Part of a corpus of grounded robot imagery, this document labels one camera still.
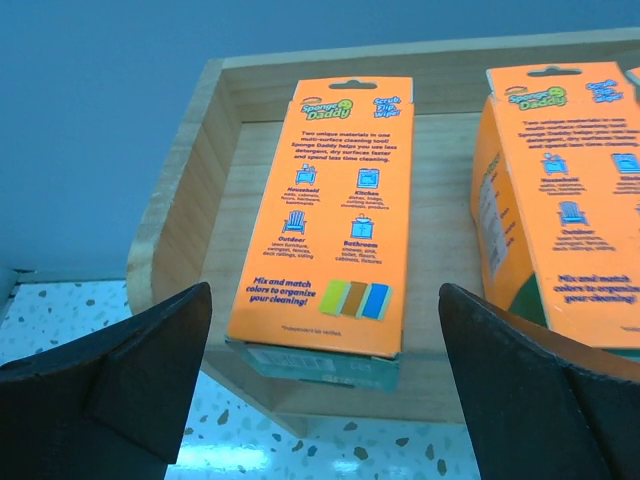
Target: blue swatch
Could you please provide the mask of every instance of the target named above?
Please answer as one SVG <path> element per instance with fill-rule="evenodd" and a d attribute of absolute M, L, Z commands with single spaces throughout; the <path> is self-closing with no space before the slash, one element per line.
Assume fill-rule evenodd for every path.
<path fill-rule="evenodd" d="M 380 320 L 381 317 L 384 316 L 383 310 L 387 305 L 388 293 L 388 285 L 382 285 L 381 283 L 372 283 L 371 291 L 369 292 L 369 298 L 367 298 L 367 303 L 362 310 L 362 316 Z"/>

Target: outdoor icon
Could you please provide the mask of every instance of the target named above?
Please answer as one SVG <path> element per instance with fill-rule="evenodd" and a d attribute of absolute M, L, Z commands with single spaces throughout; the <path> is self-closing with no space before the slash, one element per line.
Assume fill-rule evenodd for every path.
<path fill-rule="evenodd" d="M 365 240 L 373 238 L 373 222 L 369 217 L 365 217 L 361 213 L 358 218 L 351 222 L 351 238 Z"/>
<path fill-rule="evenodd" d="M 578 207 L 576 202 L 560 202 L 560 211 L 558 212 L 558 215 L 560 215 L 560 222 L 563 227 L 576 223 L 582 223 L 587 226 L 589 225 L 587 216 L 584 212 L 580 211 L 580 207 Z"/>
<path fill-rule="evenodd" d="M 284 228 L 282 233 L 285 232 L 300 232 L 304 233 L 304 226 L 307 221 L 304 219 L 304 212 L 302 210 L 292 210 L 289 212 L 289 218 L 284 221 Z"/>
<path fill-rule="evenodd" d="M 302 164 L 302 168 L 296 172 L 296 185 L 308 183 L 313 185 L 316 181 L 316 167 L 310 167 L 308 163 Z"/>
<path fill-rule="evenodd" d="M 638 157 L 633 153 L 614 153 L 611 155 L 613 163 L 620 173 L 640 173 Z"/>
<path fill-rule="evenodd" d="M 553 175 L 554 173 L 569 173 L 567 162 L 560 155 L 545 153 L 542 164 L 544 165 L 544 171 L 547 175 Z"/>
<path fill-rule="evenodd" d="M 358 170 L 358 188 L 378 188 L 380 170 L 377 168 L 361 168 Z"/>

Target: terrazzo surface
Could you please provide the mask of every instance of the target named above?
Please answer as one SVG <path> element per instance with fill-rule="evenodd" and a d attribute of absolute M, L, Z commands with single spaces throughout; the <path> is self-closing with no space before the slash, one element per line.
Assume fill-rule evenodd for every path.
<path fill-rule="evenodd" d="M 22 285 L 0 324 L 0 364 L 131 315 L 123 281 Z M 466 428 L 318 421 L 299 440 L 200 373 L 167 480 L 479 480 Z"/>

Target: sponge daddy package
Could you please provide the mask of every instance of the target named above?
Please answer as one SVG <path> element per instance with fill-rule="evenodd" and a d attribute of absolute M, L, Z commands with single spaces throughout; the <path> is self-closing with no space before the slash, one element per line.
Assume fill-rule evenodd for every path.
<path fill-rule="evenodd" d="M 263 375 L 395 387 L 412 138 L 410 78 L 298 83 L 228 329 Z"/>
<path fill-rule="evenodd" d="M 488 71 L 472 214 L 489 301 L 640 347 L 640 109 L 615 63 Z"/>

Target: wood surface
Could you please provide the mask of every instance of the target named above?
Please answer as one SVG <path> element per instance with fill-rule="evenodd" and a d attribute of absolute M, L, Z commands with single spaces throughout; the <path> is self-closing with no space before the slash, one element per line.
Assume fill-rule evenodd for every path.
<path fill-rule="evenodd" d="M 134 313 L 198 280 L 211 284 L 203 370 L 303 436 L 311 416 L 460 422 L 437 314 L 438 288 L 481 293 L 469 214 L 475 135 L 487 68 L 619 60 L 640 65 L 640 29 L 451 40 L 210 61 L 196 87 L 131 246 Z M 403 366 L 394 394 L 258 375 L 224 343 L 287 102 L 301 78 L 414 77 L 416 117 L 409 291 Z"/>
<path fill-rule="evenodd" d="M 640 66 L 640 28 L 228 58 L 224 73 L 241 120 L 257 122 L 282 120 L 301 78 L 409 76 L 417 114 L 466 113 L 482 109 L 488 68 L 593 61 Z"/>

